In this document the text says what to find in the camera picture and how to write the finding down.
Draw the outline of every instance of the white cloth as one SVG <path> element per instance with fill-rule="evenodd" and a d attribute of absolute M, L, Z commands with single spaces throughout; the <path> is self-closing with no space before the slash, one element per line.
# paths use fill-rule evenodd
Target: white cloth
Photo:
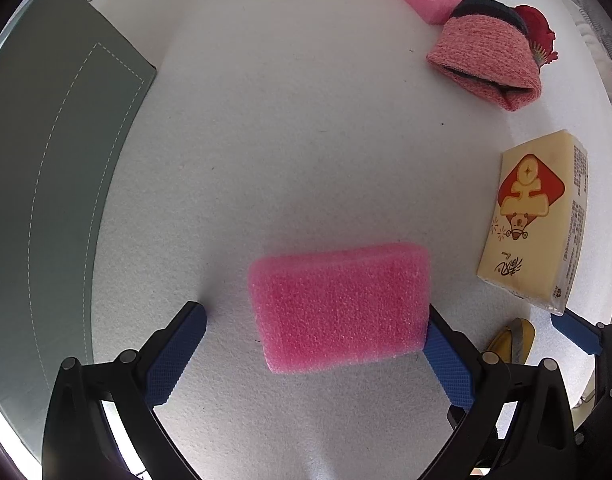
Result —
<path fill-rule="evenodd" d="M 451 431 L 421 354 L 271 374 L 246 293 L 249 264 L 266 254 L 423 244 L 452 327 L 483 348 L 529 316 L 530 363 L 557 359 L 579 398 L 592 358 L 475 272 L 501 152 L 567 128 L 590 171 L 570 307 L 609 321 L 612 111 L 560 0 L 500 1 L 541 9 L 560 53 L 542 97 L 513 113 L 431 69 L 440 28 L 403 0 L 94 1 L 160 70 L 104 208 L 95 358 L 139 348 L 186 300 L 206 305 L 206 337 L 156 410 L 203 478 L 409 480 Z"/>

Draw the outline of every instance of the white table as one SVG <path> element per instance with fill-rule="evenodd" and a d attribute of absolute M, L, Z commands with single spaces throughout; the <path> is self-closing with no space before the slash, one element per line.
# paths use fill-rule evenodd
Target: white table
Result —
<path fill-rule="evenodd" d="M 113 176 L 94 269 L 96 361 L 138 348 L 186 300 L 209 328 L 161 421 L 207 479 L 411 479 L 450 433 L 423 356 L 275 376 L 246 270 L 265 254 L 409 240 L 432 301 L 482 348 L 529 316 L 530 357 L 560 363 L 571 403 L 592 359 L 548 315 L 475 275 L 500 153 L 567 128 L 589 155 L 586 233 L 569 306 L 612 312 L 612 111 L 559 0 L 540 8 L 560 60 L 508 113 L 434 72 L 440 28 L 403 0 L 95 0 L 160 69 Z"/>

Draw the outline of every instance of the yellow object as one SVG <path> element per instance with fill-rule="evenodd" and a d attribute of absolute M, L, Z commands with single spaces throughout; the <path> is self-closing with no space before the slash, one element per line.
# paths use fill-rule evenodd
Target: yellow object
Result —
<path fill-rule="evenodd" d="M 535 340 L 535 327 L 527 319 L 516 318 L 505 326 L 488 345 L 505 363 L 526 364 Z"/>
<path fill-rule="evenodd" d="M 504 152 L 478 276 L 563 314 L 579 261 L 587 191 L 586 150 L 566 130 Z"/>

